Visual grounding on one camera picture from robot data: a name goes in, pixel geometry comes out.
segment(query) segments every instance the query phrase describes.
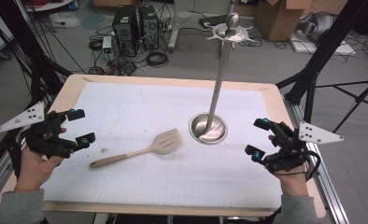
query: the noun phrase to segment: stainless steel stand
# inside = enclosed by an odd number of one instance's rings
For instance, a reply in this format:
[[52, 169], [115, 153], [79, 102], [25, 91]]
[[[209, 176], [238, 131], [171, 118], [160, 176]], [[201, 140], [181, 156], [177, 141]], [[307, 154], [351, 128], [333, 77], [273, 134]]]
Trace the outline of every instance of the stainless steel stand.
[[213, 27], [213, 36], [209, 38], [222, 40], [223, 48], [209, 113], [199, 114], [190, 121], [190, 133], [192, 137], [203, 144], [217, 144], [224, 140], [228, 133], [226, 122], [217, 116], [215, 112], [230, 50], [234, 43], [250, 40], [246, 29], [238, 26], [238, 23], [239, 15], [231, 13], [227, 16], [226, 23]]

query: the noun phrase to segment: table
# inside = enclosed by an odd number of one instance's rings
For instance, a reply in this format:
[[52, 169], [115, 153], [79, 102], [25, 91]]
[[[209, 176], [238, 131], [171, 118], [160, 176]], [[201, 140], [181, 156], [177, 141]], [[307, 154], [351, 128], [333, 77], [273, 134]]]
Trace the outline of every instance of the table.
[[[61, 92], [56, 98], [50, 110], [57, 112], [71, 109], [81, 90], [87, 82], [137, 84], [150, 86], [174, 86], [174, 87], [202, 87], [210, 88], [212, 91], [214, 81], [189, 80], [172, 78], [151, 78], [151, 77], [107, 77], [72, 75], [66, 80]], [[223, 82], [222, 88], [227, 90], [259, 91], [263, 97], [269, 118], [272, 120], [285, 121], [290, 124], [290, 118], [281, 99], [277, 87], [273, 84], [259, 83], [239, 83]], [[2, 192], [13, 190], [15, 176], [12, 175]], [[318, 194], [315, 182], [308, 181], [308, 191], [315, 197], [315, 206], [318, 217], [324, 217], [326, 212], [324, 205]], [[62, 212], [94, 212], [94, 213], [126, 213], [126, 214], [150, 214], [150, 215], [181, 215], [181, 216], [218, 216], [218, 217], [266, 217], [273, 211], [271, 209], [255, 208], [230, 208], [230, 207], [194, 207], [194, 206], [161, 206], [144, 204], [117, 204], [117, 203], [64, 203], [64, 202], [44, 202], [45, 211]]]

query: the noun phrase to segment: gray sleeve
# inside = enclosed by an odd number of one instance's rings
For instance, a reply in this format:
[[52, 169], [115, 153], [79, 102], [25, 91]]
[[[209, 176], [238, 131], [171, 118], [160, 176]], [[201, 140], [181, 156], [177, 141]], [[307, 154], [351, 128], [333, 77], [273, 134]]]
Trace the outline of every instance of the gray sleeve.
[[0, 224], [39, 223], [44, 219], [42, 203], [44, 190], [5, 192], [0, 205]]
[[314, 198], [291, 197], [282, 194], [282, 211], [275, 217], [274, 224], [320, 223], [316, 216]]

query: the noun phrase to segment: laboratory floor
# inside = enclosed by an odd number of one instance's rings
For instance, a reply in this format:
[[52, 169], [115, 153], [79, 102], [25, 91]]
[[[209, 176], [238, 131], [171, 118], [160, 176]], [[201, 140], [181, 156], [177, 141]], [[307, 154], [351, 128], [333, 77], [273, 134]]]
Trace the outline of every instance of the laboratory floor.
[[[95, 35], [96, 30], [110, 25], [112, 16], [109, 12], [93, 10], [89, 7], [80, 8], [76, 11], [76, 15], [82, 22], [79, 27], [54, 29], [53, 34], [59, 38], [72, 57], [87, 72], [85, 68], [93, 64], [92, 51], [88, 47], [89, 37]], [[200, 15], [193, 14], [190, 20], [181, 25], [202, 29], [197, 22], [199, 18], [201, 18]], [[250, 27], [252, 19], [243, 18], [241, 25]], [[249, 32], [260, 36], [256, 28]], [[57, 63], [74, 73], [83, 74], [60, 44], [53, 40], [52, 34], [46, 33], [45, 36], [50, 39], [50, 47]], [[144, 66], [142, 69], [137, 69], [132, 76], [215, 79], [219, 66], [220, 42], [206, 40], [208, 37], [210, 33], [207, 32], [199, 32], [194, 29], [180, 30], [176, 49], [173, 52], [169, 50], [166, 52], [169, 58], [167, 66], [161, 68]], [[331, 57], [319, 74], [318, 85], [368, 81], [368, 51], [361, 50], [364, 47], [362, 43], [367, 38], [361, 36], [358, 39], [359, 43], [352, 39], [348, 41], [350, 46], [356, 50], [354, 56]], [[224, 76], [225, 81], [276, 84], [300, 72], [312, 56], [307, 53], [295, 53], [290, 43], [267, 42], [260, 38], [258, 40], [262, 42], [261, 45], [257, 45], [258, 47], [236, 45], [231, 50]], [[99, 58], [96, 64], [104, 66], [106, 62]], [[281, 89], [281, 93], [287, 93], [290, 87]], [[356, 95], [367, 88], [368, 84], [344, 87], [345, 90]], [[302, 106], [304, 106], [304, 98], [305, 96], [301, 102]], [[0, 124], [21, 113], [29, 102], [29, 91], [15, 59], [0, 60]], [[354, 98], [334, 88], [316, 89], [312, 123], [322, 129], [332, 131], [354, 103]], [[368, 105], [360, 104], [337, 133], [343, 135], [345, 141], [320, 146], [321, 157], [349, 222], [368, 223]], [[94, 214], [47, 212], [46, 217], [50, 223], [87, 224], [92, 223]], [[329, 211], [321, 222], [333, 223]]]

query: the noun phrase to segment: white paper sheet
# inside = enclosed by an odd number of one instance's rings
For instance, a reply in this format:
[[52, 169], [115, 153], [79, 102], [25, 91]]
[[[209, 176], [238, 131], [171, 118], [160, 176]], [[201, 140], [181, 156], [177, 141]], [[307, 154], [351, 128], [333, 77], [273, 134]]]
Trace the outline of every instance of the white paper sheet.
[[[301, 31], [295, 32], [291, 39], [291, 46], [296, 53], [315, 53], [318, 49], [316, 43], [311, 41]], [[334, 55], [355, 56], [356, 51], [346, 42], [342, 41], [341, 45], [335, 50]]]
[[[62, 138], [95, 132], [89, 148], [72, 154], [43, 186], [46, 201], [277, 208], [278, 180], [245, 153], [247, 144], [276, 152], [269, 132], [253, 126], [267, 118], [256, 91], [221, 90], [216, 114], [228, 125], [217, 145], [195, 141], [190, 120], [208, 112], [213, 90], [87, 83], [75, 109], [86, 118], [66, 122]], [[149, 147], [162, 132], [177, 128], [183, 139], [173, 153], [149, 153], [106, 167], [93, 161]]]

